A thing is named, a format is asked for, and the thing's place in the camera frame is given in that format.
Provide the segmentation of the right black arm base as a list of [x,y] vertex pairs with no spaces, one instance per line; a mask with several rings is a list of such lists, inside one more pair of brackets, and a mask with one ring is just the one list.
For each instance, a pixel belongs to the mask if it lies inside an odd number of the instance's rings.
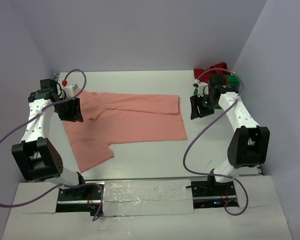
[[185,187],[191,190],[195,209],[238,207],[236,190],[233,182],[214,183],[209,180],[191,180]]

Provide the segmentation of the white cardboard front panel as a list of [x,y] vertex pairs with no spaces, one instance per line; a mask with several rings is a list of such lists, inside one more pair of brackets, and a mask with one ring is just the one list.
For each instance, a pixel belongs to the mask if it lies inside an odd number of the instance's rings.
[[241,176],[235,207],[195,209],[182,215],[102,217],[86,212],[57,213],[56,193],[10,211],[5,240],[290,240],[284,211],[270,176]]

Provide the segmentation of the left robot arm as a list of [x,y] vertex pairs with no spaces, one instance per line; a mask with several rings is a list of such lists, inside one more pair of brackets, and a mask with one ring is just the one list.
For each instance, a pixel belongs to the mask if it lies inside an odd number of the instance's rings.
[[28,97],[29,122],[11,153],[27,182],[50,182],[60,188],[70,187],[70,194],[83,199],[88,193],[83,176],[64,167],[61,155],[49,140],[51,119],[57,114],[61,121],[80,122],[80,99],[76,84],[59,84],[52,79],[40,81],[40,89]]

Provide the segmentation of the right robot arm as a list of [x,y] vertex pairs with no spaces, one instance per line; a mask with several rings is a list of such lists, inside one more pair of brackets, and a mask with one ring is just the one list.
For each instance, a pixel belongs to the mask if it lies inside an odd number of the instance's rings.
[[226,160],[212,171],[213,180],[207,183],[210,194],[217,196],[243,167],[254,168],[266,161],[270,130],[260,126],[245,107],[238,84],[227,83],[227,77],[214,74],[208,83],[196,80],[197,94],[190,97],[191,120],[214,114],[215,108],[224,110],[233,136],[227,149]]

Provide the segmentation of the red t shirt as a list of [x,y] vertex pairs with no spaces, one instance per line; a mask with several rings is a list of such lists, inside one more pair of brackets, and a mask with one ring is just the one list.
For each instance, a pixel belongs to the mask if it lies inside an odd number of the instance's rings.
[[195,68],[193,70],[194,78],[196,80],[199,80],[200,82],[209,83],[209,78],[213,75],[230,75],[227,71],[220,70],[220,69],[228,69],[226,62],[220,62],[213,66],[211,66],[209,69],[203,69],[203,68]]

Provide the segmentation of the salmon pink t shirt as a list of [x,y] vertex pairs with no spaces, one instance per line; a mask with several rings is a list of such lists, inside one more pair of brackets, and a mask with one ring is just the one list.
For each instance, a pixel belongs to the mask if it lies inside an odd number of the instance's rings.
[[112,144],[187,139],[178,95],[83,91],[83,122],[63,122],[80,172],[115,156]]

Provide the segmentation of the green t shirt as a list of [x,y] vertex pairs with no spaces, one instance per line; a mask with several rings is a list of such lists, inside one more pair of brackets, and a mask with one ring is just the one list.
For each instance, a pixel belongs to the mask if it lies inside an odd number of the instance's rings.
[[239,92],[240,82],[237,77],[234,75],[224,75],[226,78],[226,84],[221,87],[221,94],[225,94],[227,92]]

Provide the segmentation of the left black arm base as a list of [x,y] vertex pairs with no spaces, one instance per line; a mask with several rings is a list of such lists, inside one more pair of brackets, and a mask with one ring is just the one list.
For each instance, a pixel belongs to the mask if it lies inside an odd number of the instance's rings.
[[101,189],[91,184],[81,188],[59,189],[55,211],[57,213],[89,213],[96,214],[102,199],[104,185]]

